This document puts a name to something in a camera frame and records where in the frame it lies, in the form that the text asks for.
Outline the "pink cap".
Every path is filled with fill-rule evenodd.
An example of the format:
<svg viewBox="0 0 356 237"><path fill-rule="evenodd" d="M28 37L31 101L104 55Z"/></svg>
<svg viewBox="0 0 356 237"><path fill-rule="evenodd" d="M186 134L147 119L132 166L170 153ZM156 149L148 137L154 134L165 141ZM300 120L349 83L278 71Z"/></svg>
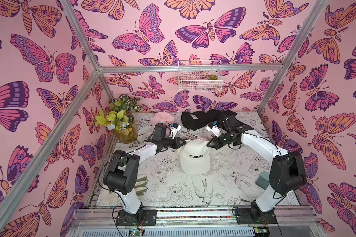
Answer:
<svg viewBox="0 0 356 237"><path fill-rule="evenodd" d="M156 113L151 118L152 133L162 134L166 137L171 136L171 124L175 122L174 117L167 112Z"/></svg>

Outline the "white Colorado cap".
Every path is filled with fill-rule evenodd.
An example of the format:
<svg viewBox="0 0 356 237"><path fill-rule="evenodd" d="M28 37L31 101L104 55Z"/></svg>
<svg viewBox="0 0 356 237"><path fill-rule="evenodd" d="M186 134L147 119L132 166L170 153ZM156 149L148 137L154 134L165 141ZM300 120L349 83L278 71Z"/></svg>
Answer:
<svg viewBox="0 0 356 237"><path fill-rule="evenodd" d="M180 165L186 174L203 174L211 168L210 148L208 140L192 139L180 147L177 151L180 157Z"/></svg>

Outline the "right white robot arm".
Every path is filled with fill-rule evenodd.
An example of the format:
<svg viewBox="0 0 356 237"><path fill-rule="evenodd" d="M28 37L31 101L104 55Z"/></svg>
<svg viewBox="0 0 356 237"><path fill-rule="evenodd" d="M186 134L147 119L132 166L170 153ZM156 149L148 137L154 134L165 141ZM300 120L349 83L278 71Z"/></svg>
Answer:
<svg viewBox="0 0 356 237"><path fill-rule="evenodd" d="M222 116L219 121L210 122L206 129L214 134L207 147L218 150L225 145L246 145L271 165L267 188L251 204L253 214L273 211L288 192L307 184L305 166L299 152L276 145L235 116Z"/></svg>

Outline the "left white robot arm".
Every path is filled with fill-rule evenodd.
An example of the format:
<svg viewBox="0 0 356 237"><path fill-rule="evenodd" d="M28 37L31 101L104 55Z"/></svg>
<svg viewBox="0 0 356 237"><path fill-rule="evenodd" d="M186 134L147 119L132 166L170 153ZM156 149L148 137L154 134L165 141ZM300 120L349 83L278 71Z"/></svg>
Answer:
<svg viewBox="0 0 356 237"><path fill-rule="evenodd" d="M102 184L119 195L126 213L137 214L141 211L142 204L134 189L139 164L168 148L177 150L184 146L187 142L177 137L180 130L181 126L176 122L169 125L157 123L142 146L132 151L116 150L113 153L106 165Z"/></svg>

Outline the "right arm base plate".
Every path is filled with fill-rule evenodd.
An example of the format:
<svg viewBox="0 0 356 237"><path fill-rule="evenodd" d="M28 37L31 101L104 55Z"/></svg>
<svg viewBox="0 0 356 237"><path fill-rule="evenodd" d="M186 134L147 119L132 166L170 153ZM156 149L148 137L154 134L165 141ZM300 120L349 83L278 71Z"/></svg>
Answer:
<svg viewBox="0 0 356 237"><path fill-rule="evenodd" d="M232 214L235 216L238 225L277 224L273 210L261 212L257 206L250 206L248 208L234 207Z"/></svg>

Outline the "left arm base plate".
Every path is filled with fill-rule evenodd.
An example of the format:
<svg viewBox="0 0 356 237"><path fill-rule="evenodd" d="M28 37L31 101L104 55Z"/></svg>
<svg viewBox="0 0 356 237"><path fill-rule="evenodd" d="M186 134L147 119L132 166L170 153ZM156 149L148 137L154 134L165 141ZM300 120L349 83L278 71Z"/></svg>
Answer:
<svg viewBox="0 0 356 237"><path fill-rule="evenodd" d="M117 226L155 226L157 220L156 209L144 209L141 205L136 214L121 210L115 218Z"/></svg>

